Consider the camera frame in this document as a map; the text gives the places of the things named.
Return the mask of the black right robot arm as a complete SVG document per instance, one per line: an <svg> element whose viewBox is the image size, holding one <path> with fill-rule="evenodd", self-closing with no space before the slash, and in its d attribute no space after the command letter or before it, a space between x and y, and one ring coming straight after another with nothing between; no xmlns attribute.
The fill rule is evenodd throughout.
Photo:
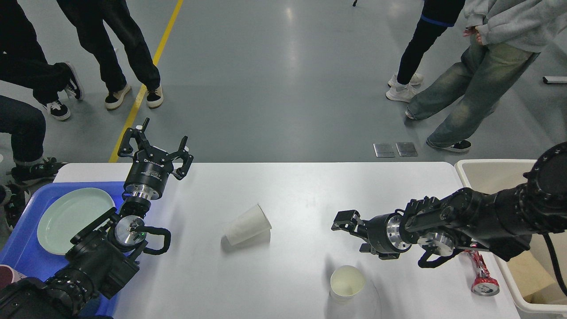
<svg viewBox="0 0 567 319"><path fill-rule="evenodd" d="M566 285L551 233L565 232L566 143L544 152L526 182L486 194L465 187L445 198L413 199L405 209L362 220L356 210L338 212L331 229L363 240L360 252L382 260L397 259L411 246L424 249L418 265L436 268L466 251L491 252L508 262L530 250L533 234L544 237L555 278L561 291Z"/></svg>

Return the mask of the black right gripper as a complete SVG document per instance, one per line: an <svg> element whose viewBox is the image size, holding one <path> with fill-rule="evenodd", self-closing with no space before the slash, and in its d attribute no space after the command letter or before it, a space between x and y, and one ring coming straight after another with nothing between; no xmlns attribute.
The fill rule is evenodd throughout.
<svg viewBox="0 0 567 319"><path fill-rule="evenodd" d="M382 260L398 259L412 247L401 236L401 220L399 213L362 220L358 211L344 210L336 214L331 230L343 230L364 240L366 244L361 244L361 253L370 253Z"/></svg>

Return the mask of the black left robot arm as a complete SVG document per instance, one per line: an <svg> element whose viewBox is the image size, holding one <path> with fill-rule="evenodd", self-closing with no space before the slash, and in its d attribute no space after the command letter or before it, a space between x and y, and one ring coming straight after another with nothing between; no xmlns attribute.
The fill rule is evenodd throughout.
<svg viewBox="0 0 567 319"><path fill-rule="evenodd" d="M46 281L25 277L1 291L3 319L78 319L91 299L114 297L139 271L137 257L168 251L171 233L147 226L151 201L162 198L167 180L182 180L193 156L184 136L178 150L164 151L150 144L143 125L125 130L117 155L130 157L122 205L111 207L70 239L68 264Z"/></svg>

